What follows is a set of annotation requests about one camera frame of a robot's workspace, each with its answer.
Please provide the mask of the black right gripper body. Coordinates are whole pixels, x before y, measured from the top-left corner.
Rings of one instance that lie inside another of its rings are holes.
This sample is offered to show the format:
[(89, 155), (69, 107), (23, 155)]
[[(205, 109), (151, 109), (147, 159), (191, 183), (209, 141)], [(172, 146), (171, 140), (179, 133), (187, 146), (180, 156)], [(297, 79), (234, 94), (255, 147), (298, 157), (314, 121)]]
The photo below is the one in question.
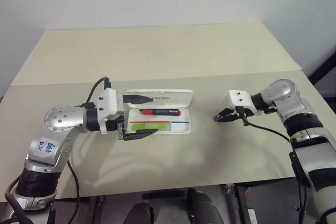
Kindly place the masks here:
[(236, 106), (235, 110), (236, 110), (236, 113), (232, 115), (232, 120), (238, 120), (238, 119), (245, 120), (246, 119), (245, 110), (242, 106)]

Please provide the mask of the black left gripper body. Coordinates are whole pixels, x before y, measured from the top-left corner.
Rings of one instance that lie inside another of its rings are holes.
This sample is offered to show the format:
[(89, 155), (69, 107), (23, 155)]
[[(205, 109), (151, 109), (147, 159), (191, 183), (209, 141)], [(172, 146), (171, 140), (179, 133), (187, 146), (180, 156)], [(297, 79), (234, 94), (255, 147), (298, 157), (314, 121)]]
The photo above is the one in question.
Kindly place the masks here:
[(107, 120), (106, 121), (106, 128), (107, 131), (117, 131), (117, 136), (119, 140), (124, 140), (124, 116), (120, 115), (114, 120)]

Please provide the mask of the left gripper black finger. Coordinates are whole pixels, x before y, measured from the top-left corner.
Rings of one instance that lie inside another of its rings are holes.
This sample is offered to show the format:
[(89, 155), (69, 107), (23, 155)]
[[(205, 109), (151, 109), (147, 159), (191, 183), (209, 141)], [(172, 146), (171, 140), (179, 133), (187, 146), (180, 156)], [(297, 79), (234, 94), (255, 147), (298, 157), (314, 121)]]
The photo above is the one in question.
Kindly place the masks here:
[(138, 140), (145, 138), (151, 134), (154, 134), (158, 131), (158, 129), (143, 129), (143, 130), (137, 130), (134, 133), (127, 133), (123, 131), (123, 140), (124, 141), (130, 141), (130, 140)]
[(123, 103), (130, 108), (138, 108), (140, 104), (152, 102), (153, 99), (139, 94), (124, 94)]

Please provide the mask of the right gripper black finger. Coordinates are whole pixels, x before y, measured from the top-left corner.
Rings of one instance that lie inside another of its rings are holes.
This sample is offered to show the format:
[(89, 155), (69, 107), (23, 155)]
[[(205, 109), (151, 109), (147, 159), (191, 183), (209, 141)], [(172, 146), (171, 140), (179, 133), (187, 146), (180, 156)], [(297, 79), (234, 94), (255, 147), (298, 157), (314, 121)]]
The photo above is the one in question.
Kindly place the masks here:
[(222, 111), (220, 111), (216, 116), (215, 118), (225, 118), (227, 117), (228, 115), (231, 115), (232, 114), (232, 109), (230, 108), (225, 108), (223, 109)]
[(223, 114), (219, 113), (218, 115), (215, 116), (215, 121), (216, 122), (232, 122), (236, 121), (238, 119), (238, 114)]

